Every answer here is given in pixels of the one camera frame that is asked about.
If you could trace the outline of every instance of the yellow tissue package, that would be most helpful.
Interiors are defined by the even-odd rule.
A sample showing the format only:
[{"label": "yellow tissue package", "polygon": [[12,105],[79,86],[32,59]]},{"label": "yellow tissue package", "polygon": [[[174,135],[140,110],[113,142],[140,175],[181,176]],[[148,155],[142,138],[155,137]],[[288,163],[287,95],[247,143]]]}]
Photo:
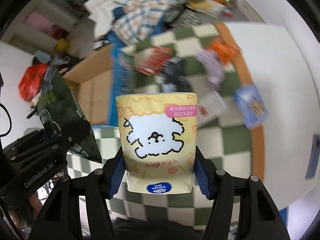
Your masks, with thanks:
[{"label": "yellow tissue package", "polygon": [[197,133],[194,93],[116,97],[128,190],[189,193]]}]

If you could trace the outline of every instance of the blue sticker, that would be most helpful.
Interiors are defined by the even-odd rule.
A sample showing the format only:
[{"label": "blue sticker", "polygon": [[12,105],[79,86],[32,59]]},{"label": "blue sticker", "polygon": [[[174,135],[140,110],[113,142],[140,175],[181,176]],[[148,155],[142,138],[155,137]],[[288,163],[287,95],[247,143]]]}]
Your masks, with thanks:
[{"label": "blue sticker", "polygon": [[147,191],[155,194],[169,192],[171,189],[172,189],[172,186],[168,182],[160,182],[157,184],[150,184],[147,186]]}]

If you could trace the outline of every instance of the red package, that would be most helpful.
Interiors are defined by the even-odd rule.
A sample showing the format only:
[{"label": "red package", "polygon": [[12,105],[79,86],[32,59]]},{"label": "red package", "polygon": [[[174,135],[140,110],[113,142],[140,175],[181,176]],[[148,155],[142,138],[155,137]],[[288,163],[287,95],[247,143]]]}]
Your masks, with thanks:
[{"label": "red package", "polygon": [[42,63],[27,68],[18,85],[19,94],[22,99],[31,102],[39,93],[47,67],[47,64]]},{"label": "red package", "polygon": [[171,58],[172,50],[165,47],[152,46],[152,56],[146,59],[138,68],[139,72],[146,75],[153,76],[158,75],[162,69],[162,65],[169,58]]}]

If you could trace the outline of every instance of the plaid blanket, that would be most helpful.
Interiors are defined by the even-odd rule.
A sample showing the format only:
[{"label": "plaid blanket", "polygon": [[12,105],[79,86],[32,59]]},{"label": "plaid blanket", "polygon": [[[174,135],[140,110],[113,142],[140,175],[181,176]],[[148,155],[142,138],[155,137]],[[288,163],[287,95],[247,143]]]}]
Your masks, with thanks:
[{"label": "plaid blanket", "polygon": [[113,31],[127,45],[145,40],[171,5],[180,0],[113,0],[127,13],[113,25]]}]

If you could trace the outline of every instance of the orange rug border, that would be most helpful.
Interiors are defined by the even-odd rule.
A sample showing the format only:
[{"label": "orange rug border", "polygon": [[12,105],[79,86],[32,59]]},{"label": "orange rug border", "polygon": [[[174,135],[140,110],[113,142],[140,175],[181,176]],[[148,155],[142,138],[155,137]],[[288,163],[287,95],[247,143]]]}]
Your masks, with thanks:
[{"label": "orange rug border", "polygon": [[[224,23],[215,23],[222,39],[227,45],[237,45],[228,27]],[[242,85],[253,83],[247,64],[239,54],[233,61]],[[251,130],[252,138],[252,174],[258,176],[261,181],[264,179],[265,169],[265,145],[263,126]]]}]

